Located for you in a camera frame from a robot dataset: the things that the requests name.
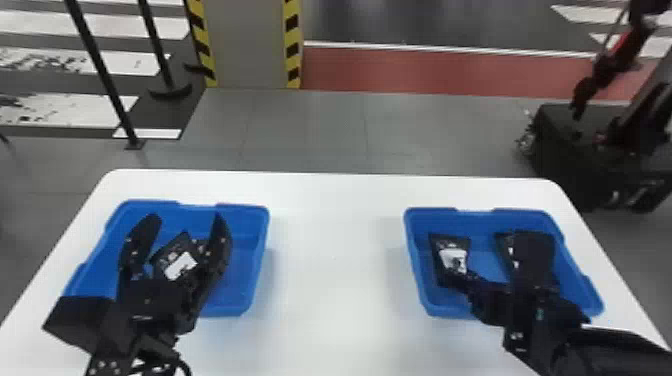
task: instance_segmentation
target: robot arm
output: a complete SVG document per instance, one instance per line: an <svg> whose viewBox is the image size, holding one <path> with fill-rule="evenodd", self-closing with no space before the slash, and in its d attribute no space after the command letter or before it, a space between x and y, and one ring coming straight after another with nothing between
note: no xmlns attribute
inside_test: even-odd
<svg viewBox="0 0 672 376"><path fill-rule="evenodd" d="M504 328L503 346L542 376L662 376L672 353L627 331L585 327L590 320L559 296L548 234L497 234L509 284L489 282L467 268L466 238L430 235L439 285L466 294L476 318Z"/></svg>
<svg viewBox="0 0 672 376"><path fill-rule="evenodd" d="M570 108L574 110L575 120L581 119L588 101L599 90L609 86L619 74L627 72L635 65L637 55L658 27L658 16L669 9L670 3L671 0L630 0L623 9L623 12L628 11L630 30L620 37L610 51L603 51L598 55L592 75L581 80L574 88ZM617 24L620 23L622 15L623 13L618 17Z"/></svg>

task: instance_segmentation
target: sticker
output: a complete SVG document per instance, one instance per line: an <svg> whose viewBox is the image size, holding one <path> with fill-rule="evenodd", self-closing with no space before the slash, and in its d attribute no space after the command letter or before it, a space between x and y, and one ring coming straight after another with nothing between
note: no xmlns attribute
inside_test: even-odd
<svg viewBox="0 0 672 376"><path fill-rule="evenodd" d="M175 260L175 262L170 264L170 266L163 271L163 274L165 274L171 281L174 281L186 271L193 269L196 265L198 265L198 262L191 257L191 254L189 252L184 252L177 258L177 260Z"/></svg>

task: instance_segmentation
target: floor marking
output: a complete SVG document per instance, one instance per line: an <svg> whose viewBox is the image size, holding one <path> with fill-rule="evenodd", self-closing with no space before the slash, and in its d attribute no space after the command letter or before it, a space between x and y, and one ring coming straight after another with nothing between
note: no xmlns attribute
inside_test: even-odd
<svg viewBox="0 0 672 376"><path fill-rule="evenodd" d="M177 140L182 134L181 129L158 129L158 128L135 128L135 134L138 138L154 140ZM113 138L127 138L124 128L117 128L112 135Z"/></svg>
<svg viewBox="0 0 672 376"><path fill-rule="evenodd" d="M122 96L126 111L138 97ZM119 120L106 95L0 94L0 124L26 127L114 129Z"/></svg>
<svg viewBox="0 0 672 376"><path fill-rule="evenodd" d="M111 74L155 76L159 72L153 53L101 51L101 54ZM48 48L0 47L0 70L97 74L86 51Z"/></svg>
<svg viewBox="0 0 672 376"><path fill-rule="evenodd" d="M62 3L63 0L37 0L45 2L57 2ZM80 3L97 3L97 4L134 4L137 5L137 0L79 0ZM182 0L147 0L149 5L159 5L159 6L183 6Z"/></svg>
<svg viewBox="0 0 672 376"><path fill-rule="evenodd" d="M604 38L606 38L607 34L590 33L590 36L599 43L602 43L604 41ZM614 35L607 44L607 47L608 48L613 47L618 41L619 37L620 35ZM665 56L667 51L670 50L670 47L672 47L672 38L650 37L649 40L646 41L646 44L642 48L642 52L640 52L639 56L662 58L663 56Z"/></svg>
<svg viewBox="0 0 672 376"><path fill-rule="evenodd" d="M455 47L455 46L420 46L410 44L374 44L374 43L340 43L307 40L305 47L321 48L351 48L361 50L393 50L393 51L426 51L426 52L455 52L482 55L516 55L516 56L544 56L544 57L574 57L592 58L594 52L555 51L555 50L523 50L513 48L485 48L485 47Z"/></svg>
<svg viewBox="0 0 672 376"><path fill-rule="evenodd" d="M94 36L110 38L147 38L140 16L87 14L86 21ZM185 18L154 17L162 39L182 40L187 36ZM78 36L70 15L57 12L0 10L0 33Z"/></svg>

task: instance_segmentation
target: hazard stripe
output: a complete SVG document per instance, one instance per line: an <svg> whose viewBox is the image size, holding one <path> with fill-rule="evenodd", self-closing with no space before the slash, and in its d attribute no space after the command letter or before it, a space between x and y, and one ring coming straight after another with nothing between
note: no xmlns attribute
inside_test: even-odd
<svg viewBox="0 0 672 376"><path fill-rule="evenodd" d="M287 72L287 88L301 87L301 59L303 56L303 34L301 33L300 0L283 0L284 37L285 37L285 70Z"/></svg>
<svg viewBox="0 0 672 376"><path fill-rule="evenodd" d="M205 67L205 85L207 87L217 87L215 57L212 54L212 48L210 48L205 7L201 0L187 0L187 7L189 27L196 40L196 49L201 65Z"/></svg>

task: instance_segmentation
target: black machine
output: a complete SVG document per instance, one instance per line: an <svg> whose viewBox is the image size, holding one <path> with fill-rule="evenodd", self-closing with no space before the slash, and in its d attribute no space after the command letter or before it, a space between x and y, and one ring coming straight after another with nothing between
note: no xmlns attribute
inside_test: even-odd
<svg viewBox="0 0 672 376"><path fill-rule="evenodd" d="M468 268L469 239L430 234L437 282L467 295L471 311L504 328L503 346L542 376L659 376L672 373L672 353L631 332L585 327L590 320L560 297L552 274L553 237L496 234L510 283Z"/></svg>
<svg viewBox="0 0 672 376"><path fill-rule="evenodd" d="M226 270L231 233L216 214L209 239L182 232L149 257L160 227L150 214L125 239L116 299L61 297L45 322L44 330L91 354L85 375L191 375L174 350L177 336L194 329Z"/></svg>
<svg viewBox="0 0 672 376"><path fill-rule="evenodd" d="M599 54L569 106L545 104L517 141L542 177L558 183L580 211L654 210L672 192L672 51L627 106L587 105L636 57L670 0L631 0L630 31Z"/></svg>

